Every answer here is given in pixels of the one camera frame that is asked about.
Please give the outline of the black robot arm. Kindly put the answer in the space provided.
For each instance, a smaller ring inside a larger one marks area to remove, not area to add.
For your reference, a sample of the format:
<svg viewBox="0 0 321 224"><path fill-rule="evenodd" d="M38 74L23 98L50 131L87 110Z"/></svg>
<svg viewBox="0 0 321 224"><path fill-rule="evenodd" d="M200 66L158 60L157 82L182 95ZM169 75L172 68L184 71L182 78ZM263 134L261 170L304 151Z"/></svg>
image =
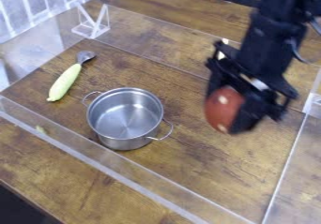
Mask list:
<svg viewBox="0 0 321 224"><path fill-rule="evenodd" d="M241 47L214 43L205 116L217 131L239 134L267 117L283 119L297 99L284 73L292 60L311 62L299 48L309 28L321 35L319 17L321 0L261 0Z"/></svg>

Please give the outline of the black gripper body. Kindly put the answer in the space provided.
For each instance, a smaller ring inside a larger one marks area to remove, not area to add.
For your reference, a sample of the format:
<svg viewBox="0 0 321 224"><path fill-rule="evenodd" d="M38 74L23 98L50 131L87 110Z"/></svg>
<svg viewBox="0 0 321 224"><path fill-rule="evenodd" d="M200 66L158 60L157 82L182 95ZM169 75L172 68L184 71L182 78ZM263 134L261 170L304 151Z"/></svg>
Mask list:
<svg viewBox="0 0 321 224"><path fill-rule="evenodd" d="M239 49L221 41L214 43L216 52L209 60L230 61L230 67L222 69L230 87L241 96L269 89L279 94L281 105L289 106L297 99L297 91L284 74L297 57L305 34L307 25L297 13L260 10L251 16L251 27Z"/></svg>

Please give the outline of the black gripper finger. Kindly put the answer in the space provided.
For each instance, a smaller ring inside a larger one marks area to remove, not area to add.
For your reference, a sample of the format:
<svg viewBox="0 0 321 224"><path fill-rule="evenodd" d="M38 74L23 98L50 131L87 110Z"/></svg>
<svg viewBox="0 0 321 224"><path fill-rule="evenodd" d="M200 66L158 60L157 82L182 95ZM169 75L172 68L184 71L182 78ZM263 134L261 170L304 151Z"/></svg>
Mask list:
<svg viewBox="0 0 321 224"><path fill-rule="evenodd" d="M244 95L245 102L232 121L229 133L240 134L252 131L265 117L280 121L287 113L288 105L277 103L279 94L267 89Z"/></svg>
<svg viewBox="0 0 321 224"><path fill-rule="evenodd" d="M209 60L206 67L210 70L210 80L208 85L206 97L210 97L212 93L225 86L230 86L230 79L228 73L222 67L230 67L232 63L229 60Z"/></svg>

